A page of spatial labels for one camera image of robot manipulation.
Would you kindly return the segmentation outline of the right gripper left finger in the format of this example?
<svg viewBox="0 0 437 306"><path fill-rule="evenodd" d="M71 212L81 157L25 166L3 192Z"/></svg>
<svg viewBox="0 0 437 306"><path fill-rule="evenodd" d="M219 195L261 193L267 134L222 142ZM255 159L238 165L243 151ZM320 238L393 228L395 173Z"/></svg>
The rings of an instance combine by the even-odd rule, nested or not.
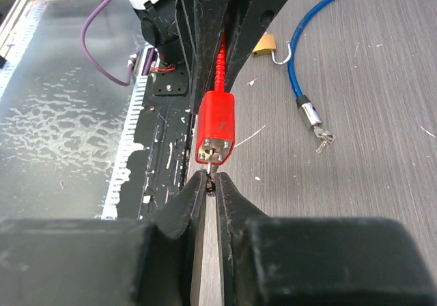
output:
<svg viewBox="0 0 437 306"><path fill-rule="evenodd" d="M158 277L166 305L198 305L203 260L208 176L196 171L175 199L156 211L160 237Z"/></svg>

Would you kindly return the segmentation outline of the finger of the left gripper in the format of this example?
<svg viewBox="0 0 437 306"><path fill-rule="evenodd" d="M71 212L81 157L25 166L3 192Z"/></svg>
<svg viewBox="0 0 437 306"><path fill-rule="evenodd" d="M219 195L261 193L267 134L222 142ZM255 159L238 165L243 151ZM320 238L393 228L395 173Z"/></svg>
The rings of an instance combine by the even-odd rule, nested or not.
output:
<svg viewBox="0 0 437 306"><path fill-rule="evenodd" d="M198 107L214 85L216 56L229 0L175 0L175 19L190 79L190 105Z"/></svg>
<svg viewBox="0 0 437 306"><path fill-rule="evenodd" d="M229 92L261 36L288 0L230 0L226 19L225 90Z"/></svg>

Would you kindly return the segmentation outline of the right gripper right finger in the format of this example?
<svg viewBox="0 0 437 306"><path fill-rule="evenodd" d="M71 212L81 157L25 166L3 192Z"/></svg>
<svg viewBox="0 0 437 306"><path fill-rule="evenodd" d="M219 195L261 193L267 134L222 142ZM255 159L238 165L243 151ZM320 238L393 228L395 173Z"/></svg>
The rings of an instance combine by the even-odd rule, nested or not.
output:
<svg viewBox="0 0 437 306"><path fill-rule="evenodd" d="M269 217L238 190L227 173L215 177L221 287L224 305L272 305Z"/></svg>

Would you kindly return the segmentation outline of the red cable padlock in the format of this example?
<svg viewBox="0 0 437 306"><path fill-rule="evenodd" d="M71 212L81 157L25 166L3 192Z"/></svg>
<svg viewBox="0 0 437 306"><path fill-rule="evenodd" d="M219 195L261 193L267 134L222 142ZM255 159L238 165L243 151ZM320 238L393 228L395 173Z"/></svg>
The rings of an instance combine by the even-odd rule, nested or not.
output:
<svg viewBox="0 0 437 306"><path fill-rule="evenodd" d="M222 165L235 144L235 98L225 91L226 38L216 56L214 88L205 93L198 113L195 160Z"/></svg>

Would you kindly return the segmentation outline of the silver keys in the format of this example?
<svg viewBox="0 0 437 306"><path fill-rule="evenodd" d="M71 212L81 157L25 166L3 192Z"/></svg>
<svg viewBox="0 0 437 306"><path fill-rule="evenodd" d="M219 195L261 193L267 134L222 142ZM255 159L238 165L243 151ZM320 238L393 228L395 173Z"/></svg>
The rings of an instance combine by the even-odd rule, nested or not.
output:
<svg viewBox="0 0 437 306"><path fill-rule="evenodd" d="M211 148L208 151L208 164L206 167L206 174L207 174L207 184L206 184L206 193L208 196L213 196L215 194L215 183L214 179L212 178L212 159L214 155L214 149Z"/></svg>

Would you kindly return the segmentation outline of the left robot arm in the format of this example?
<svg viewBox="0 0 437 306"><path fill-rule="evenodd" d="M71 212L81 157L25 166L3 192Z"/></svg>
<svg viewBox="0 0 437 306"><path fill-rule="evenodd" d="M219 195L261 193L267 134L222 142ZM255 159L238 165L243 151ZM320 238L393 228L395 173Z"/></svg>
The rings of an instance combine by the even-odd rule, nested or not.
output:
<svg viewBox="0 0 437 306"><path fill-rule="evenodd" d="M165 64L185 64L191 110L198 112L214 80L216 56L226 41L225 91L288 0L157 0L135 9L144 39Z"/></svg>

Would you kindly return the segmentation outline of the brass padlock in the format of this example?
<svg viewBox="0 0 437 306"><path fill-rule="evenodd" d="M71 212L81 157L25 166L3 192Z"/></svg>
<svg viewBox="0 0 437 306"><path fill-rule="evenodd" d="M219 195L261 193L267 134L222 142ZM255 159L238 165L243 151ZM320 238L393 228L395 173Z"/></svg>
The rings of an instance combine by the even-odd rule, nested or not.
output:
<svg viewBox="0 0 437 306"><path fill-rule="evenodd" d="M291 48L290 41L286 42L286 46L287 46L287 57L282 61L278 61L276 59L277 45L276 45L275 37L271 33L265 33L259 39L255 48L253 49L252 56L253 57L271 56L272 61L276 65L282 66L282 65L287 64L290 61L290 59L292 58L292 48Z"/></svg>

